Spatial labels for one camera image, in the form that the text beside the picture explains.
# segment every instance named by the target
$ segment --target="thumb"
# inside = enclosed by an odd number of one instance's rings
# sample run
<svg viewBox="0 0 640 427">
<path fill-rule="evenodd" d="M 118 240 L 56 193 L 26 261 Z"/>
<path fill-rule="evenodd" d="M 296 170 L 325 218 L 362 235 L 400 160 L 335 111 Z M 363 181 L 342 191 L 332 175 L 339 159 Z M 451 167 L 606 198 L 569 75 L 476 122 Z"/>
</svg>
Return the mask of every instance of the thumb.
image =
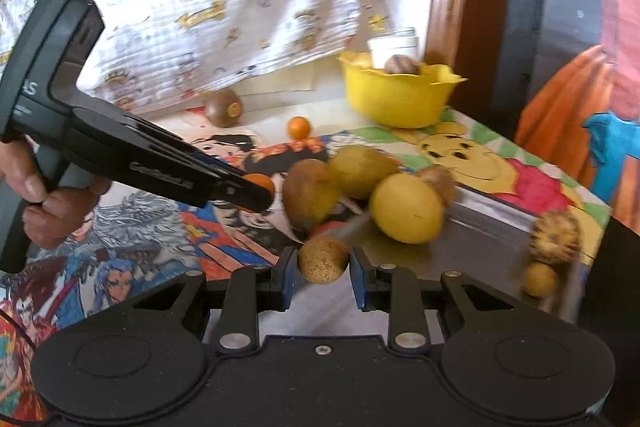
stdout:
<svg viewBox="0 0 640 427">
<path fill-rule="evenodd" d="M 46 199 L 47 189 L 33 160 L 33 150 L 26 140 L 0 143 L 0 178 L 3 176 L 7 184 L 30 203 L 40 203 Z"/>
</svg>

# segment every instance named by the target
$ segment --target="small orange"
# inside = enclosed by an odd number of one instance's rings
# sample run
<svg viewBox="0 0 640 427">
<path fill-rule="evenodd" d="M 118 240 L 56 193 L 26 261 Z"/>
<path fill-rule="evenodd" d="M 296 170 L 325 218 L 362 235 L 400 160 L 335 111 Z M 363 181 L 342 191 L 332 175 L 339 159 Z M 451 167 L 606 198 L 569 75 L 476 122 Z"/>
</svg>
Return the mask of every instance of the small orange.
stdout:
<svg viewBox="0 0 640 427">
<path fill-rule="evenodd" d="M 304 116 L 294 116 L 287 122 L 287 133 L 293 140 L 303 140 L 311 134 L 311 123 Z"/>
<path fill-rule="evenodd" d="M 260 187 L 266 188 L 271 193 L 271 200 L 273 201 L 273 198 L 275 198 L 276 196 L 276 187 L 275 185 L 273 185 L 271 178 L 268 177 L 266 174 L 253 172 L 252 174 L 245 174 L 244 176 L 242 176 L 242 178 L 252 183 L 255 183 L 256 185 L 260 185 Z M 239 206 L 238 208 L 240 210 L 244 210 L 245 212 L 250 212 L 252 214 L 255 214 L 254 211 L 249 210 L 248 208 L 244 208 L 242 206 Z"/>
</svg>

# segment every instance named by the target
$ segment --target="white jar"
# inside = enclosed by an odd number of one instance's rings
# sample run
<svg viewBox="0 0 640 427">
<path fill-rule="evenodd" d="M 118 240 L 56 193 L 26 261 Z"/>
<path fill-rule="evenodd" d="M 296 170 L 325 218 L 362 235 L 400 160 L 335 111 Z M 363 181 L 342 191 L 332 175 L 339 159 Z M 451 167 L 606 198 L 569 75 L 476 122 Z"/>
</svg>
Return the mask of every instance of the white jar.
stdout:
<svg viewBox="0 0 640 427">
<path fill-rule="evenodd" d="M 376 70 L 383 70 L 385 63 L 394 55 L 406 55 L 418 58 L 418 37 L 415 28 L 388 30 L 379 37 L 367 41 L 371 51 L 371 60 Z"/>
</svg>

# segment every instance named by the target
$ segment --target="cork ball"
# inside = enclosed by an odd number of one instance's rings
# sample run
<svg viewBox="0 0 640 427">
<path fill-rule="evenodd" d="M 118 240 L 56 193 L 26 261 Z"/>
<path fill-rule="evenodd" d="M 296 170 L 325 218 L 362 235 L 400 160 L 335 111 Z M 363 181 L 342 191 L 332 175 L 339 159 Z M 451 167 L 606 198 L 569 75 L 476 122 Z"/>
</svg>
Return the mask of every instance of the cork ball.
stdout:
<svg viewBox="0 0 640 427">
<path fill-rule="evenodd" d="M 329 284 L 340 278 L 349 264 L 349 249 L 339 239 L 317 235 L 298 252 L 298 270 L 313 284 Z"/>
</svg>

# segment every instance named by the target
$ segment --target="brown potato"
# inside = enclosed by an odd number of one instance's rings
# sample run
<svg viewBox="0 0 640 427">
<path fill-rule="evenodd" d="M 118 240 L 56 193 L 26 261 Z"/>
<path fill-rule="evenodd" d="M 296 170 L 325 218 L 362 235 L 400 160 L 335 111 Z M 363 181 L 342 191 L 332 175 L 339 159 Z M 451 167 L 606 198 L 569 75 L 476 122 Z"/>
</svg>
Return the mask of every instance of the brown potato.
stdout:
<svg viewBox="0 0 640 427">
<path fill-rule="evenodd" d="M 442 199 L 444 206 L 447 206 L 451 201 L 456 199 L 456 196 L 458 195 L 456 181 L 453 179 L 451 171 L 445 166 L 431 165 L 424 169 L 420 169 L 415 173 L 415 175 L 435 189 L 440 196 L 440 199 Z"/>
<path fill-rule="evenodd" d="M 311 230 L 331 214 L 342 192 L 326 163 L 307 158 L 294 163 L 282 186 L 282 204 L 295 229 Z"/>
<path fill-rule="evenodd" d="M 298 270 L 313 284 L 329 284 L 340 278 L 349 265 L 349 249 L 340 239 L 316 235 L 298 252 Z"/>
</svg>

